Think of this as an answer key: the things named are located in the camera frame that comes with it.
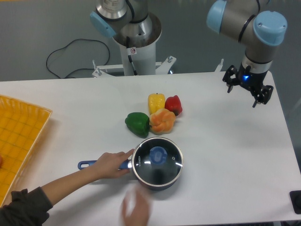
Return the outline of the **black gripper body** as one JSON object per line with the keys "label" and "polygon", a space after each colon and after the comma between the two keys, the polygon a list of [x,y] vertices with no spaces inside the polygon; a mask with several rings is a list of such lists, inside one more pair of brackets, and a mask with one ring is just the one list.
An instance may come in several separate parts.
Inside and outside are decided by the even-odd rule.
{"label": "black gripper body", "polygon": [[236,85],[239,85],[251,93],[268,93],[269,86],[263,85],[267,71],[263,73],[251,72],[252,67],[240,65],[236,74]]}

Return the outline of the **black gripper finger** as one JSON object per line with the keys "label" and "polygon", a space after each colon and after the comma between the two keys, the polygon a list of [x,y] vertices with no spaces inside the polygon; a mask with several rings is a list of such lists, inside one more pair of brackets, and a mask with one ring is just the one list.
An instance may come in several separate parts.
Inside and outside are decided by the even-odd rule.
{"label": "black gripper finger", "polygon": [[252,96],[255,99],[252,108],[255,108],[257,104],[266,105],[271,98],[273,89],[274,87],[271,85],[263,85],[262,87],[256,88],[254,91],[252,91]]}
{"label": "black gripper finger", "polygon": [[234,65],[231,65],[224,74],[222,79],[226,83],[228,90],[227,93],[230,93],[234,86],[238,85],[238,70]]}

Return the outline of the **person's left forearm dark sleeve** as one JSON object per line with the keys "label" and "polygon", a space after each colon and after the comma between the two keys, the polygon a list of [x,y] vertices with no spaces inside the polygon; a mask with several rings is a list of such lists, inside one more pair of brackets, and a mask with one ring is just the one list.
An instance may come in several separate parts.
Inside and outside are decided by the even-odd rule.
{"label": "person's left forearm dark sleeve", "polygon": [[23,189],[11,192],[11,202],[0,208],[2,226],[41,226],[48,211],[77,189],[93,182],[94,176],[86,168],[39,186],[32,191]]}

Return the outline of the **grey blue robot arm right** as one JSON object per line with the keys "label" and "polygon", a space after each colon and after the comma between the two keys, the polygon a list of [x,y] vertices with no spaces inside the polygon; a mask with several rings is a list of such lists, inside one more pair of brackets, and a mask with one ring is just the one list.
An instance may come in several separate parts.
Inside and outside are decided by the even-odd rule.
{"label": "grey blue robot arm right", "polygon": [[261,93],[263,80],[284,40],[286,18],[265,11],[267,0],[218,0],[207,14],[207,26],[218,34],[245,45],[245,55],[235,78],[226,75],[229,87],[239,85],[254,95]]}

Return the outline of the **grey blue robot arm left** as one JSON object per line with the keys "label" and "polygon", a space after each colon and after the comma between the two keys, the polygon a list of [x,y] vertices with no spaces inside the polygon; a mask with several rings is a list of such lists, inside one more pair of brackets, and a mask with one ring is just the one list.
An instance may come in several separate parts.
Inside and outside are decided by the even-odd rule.
{"label": "grey blue robot arm left", "polygon": [[[240,67],[230,66],[222,80],[229,89],[248,90],[255,104],[266,104],[271,98],[273,87],[263,81],[287,29],[280,13],[261,10],[265,4],[264,0],[218,0],[206,19],[211,30],[245,45]],[[148,11],[147,1],[101,0],[90,20],[103,36],[119,44],[125,75],[168,72],[166,65],[156,67],[155,44],[162,30],[158,18]]]}

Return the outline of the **person's left hand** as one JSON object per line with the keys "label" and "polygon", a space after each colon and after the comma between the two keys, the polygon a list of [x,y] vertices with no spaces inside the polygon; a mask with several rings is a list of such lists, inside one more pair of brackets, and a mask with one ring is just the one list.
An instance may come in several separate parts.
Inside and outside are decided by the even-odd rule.
{"label": "person's left hand", "polygon": [[133,154],[134,149],[128,152],[104,153],[99,159],[88,167],[94,180],[119,178],[128,174],[129,169],[119,169],[120,165]]}

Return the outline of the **person's blurred right hand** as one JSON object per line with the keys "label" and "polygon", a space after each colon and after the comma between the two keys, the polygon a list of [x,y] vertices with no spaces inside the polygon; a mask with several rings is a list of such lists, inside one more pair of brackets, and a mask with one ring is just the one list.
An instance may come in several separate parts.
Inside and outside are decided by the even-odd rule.
{"label": "person's blurred right hand", "polygon": [[121,207],[121,217],[124,226],[147,226],[151,216],[150,195],[142,187],[135,187],[132,194],[135,195],[135,206],[131,213],[128,213],[128,204],[130,202],[128,192],[123,199]]}

